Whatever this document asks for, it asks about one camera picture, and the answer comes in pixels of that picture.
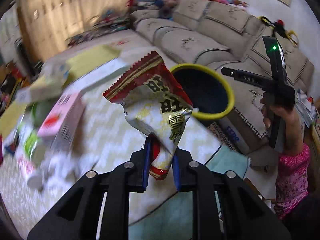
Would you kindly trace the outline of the pink sleeved forearm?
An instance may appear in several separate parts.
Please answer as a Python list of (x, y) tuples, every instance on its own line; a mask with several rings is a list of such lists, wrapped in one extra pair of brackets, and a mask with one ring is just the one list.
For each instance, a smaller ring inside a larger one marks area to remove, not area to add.
[(289, 214), (308, 193), (308, 166), (310, 149), (303, 145), (300, 154), (279, 156), (276, 178), (276, 203), (274, 211), (279, 219)]

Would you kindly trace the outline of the person right hand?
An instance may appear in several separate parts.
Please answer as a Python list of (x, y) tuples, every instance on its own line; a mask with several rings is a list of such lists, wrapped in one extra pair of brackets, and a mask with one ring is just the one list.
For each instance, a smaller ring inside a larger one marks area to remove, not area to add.
[(284, 146), (284, 153), (290, 156), (299, 155), (304, 148), (302, 129), (300, 125), (299, 115), (295, 108), (288, 110), (281, 106), (273, 105), (269, 102), (268, 97), (270, 94), (264, 93), (260, 103), (263, 104), (261, 113), (264, 117), (263, 122), (265, 129), (269, 130), (272, 125), (272, 120), (269, 118), (270, 113), (281, 117), (285, 121), (286, 129), (286, 142)]

